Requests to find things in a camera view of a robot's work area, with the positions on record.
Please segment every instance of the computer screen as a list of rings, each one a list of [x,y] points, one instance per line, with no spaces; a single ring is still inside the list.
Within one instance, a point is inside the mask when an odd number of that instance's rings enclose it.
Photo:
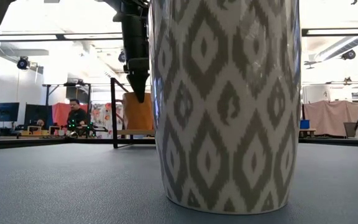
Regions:
[[[19,103],[0,103],[0,121],[17,121],[19,114]]]
[[[34,125],[39,119],[45,121],[48,118],[47,126],[53,125],[52,106],[25,105],[24,125]]]

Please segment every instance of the pink curtain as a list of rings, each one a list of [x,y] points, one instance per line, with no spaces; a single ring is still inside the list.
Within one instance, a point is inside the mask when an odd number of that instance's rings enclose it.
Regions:
[[[346,136],[343,123],[358,120],[358,103],[348,101],[319,101],[305,104],[305,119],[310,120],[310,128],[315,134]]]
[[[86,111],[87,105],[81,105],[81,108]],[[52,105],[52,117],[53,122],[58,126],[64,126],[67,124],[68,113],[70,112],[70,105],[65,103],[57,103]]]

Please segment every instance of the diamond pattern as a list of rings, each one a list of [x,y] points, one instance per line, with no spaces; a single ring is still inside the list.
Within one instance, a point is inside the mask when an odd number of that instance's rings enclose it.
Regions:
[[[250,11],[241,20],[233,37],[233,45],[236,47],[232,49],[233,61],[254,98],[266,85],[274,61],[269,30],[261,23],[260,17],[263,16],[258,17],[256,14],[256,10]]]
[[[285,95],[280,80],[277,78],[267,98],[267,113],[274,129],[280,124],[285,111]]]
[[[267,198],[264,202],[264,206],[262,207],[262,212],[268,212],[273,209],[274,209],[273,196],[272,196],[272,193],[269,192],[267,195]]]
[[[166,101],[172,91],[172,83],[179,70],[179,51],[178,45],[170,30],[167,30],[165,21],[161,22],[158,33],[156,54],[154,57],[155,79],[162,78],[163,98]]]
[[[293,81],[294,76],[293,70],[291,69],[290,58],[288,55],[288,36],[286,31],[283,32],[280,41],[280,63],[285,83],[289,87],[288,91],[290,92],[291,100],[293,100],[296,91],[296,83],[294,83]]]
[[[233,160],[233,179],[241,195],[246,198],[245,203],[249,212],[254,209],[262,189],[271,178],[272,160],[273,152],[269,146],[267,131],[263,127],[260,115],[255,111]]]
[[[236,0],[217,0],[218,7],[227,10],[226,4],[234,3]]]
[[[209,114],[204,113],[189,154],[190,173],[209,209],[229,179],[229,153]]]
[[[167,116],[162,143],[162,160],[168,182],[176,196],[181,202],[183,195],[183,184],[187,179],[186,152],[180,144],[179,138],[172,123]]]
[[[276,16],[282,12],[285,5],[285,0],[269,0],[267,2]]]
[[[183,19],[189,2],[190,0],[175,0],[173,2],[175,5],[175,10],[172,12],[172,17],[175,22],[179,23]]]
[[[218,101],[218,113],[222,123],[229,125],[229,117],[236,119],[240,113],[240,97],[233,84],[227,82]]]
[[[296,124],[293,122],[293,116],[290,116],[288,126],[278,147],[275,158],[274,181],[277,188],[278,203],[285,203],[284,198],[287,194],[296,157]]]
[[[168,198],[218,213],[279,209],[300,115],[298,0],[151,4],[156,143]]]
[[[201,1],[183,45],[183,66],[206,99],[227,64],[229,43],[216,16]]]
[[[174,114],[177,118],[177,121],[182,129],[187,126],[189,118],[193,112],[193,98],[189,89],[185,86],[183,82],[180,82],[179,89],[177,91],[177,96],[173,102]]]
[[[200,208],[200,203],[198,202],[196,196],[191,189],[187,198],[187,205],[193,208]]]

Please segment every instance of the ceiling beam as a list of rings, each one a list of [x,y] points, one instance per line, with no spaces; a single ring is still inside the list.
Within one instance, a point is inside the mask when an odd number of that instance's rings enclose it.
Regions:
[[[49,51],[45,49],[5,49],[1,47],[1,50],[5,52],[6,56],[21,57],[21,56],[48,56]]]

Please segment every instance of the fluorescent light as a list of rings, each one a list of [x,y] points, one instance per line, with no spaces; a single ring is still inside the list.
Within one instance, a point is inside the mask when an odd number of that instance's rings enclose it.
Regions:
[[[358,36],[358,28],[302,29],[303,37]]]
[[[56,35],[0,35],[0,42],[32,40],[57,40]]]
[[[358,29],[316,29],[309,30],[309,35],[322,35],[322,34],[358,34]]]
[[[118,39],[122,34],[65,34],[66,39]]]

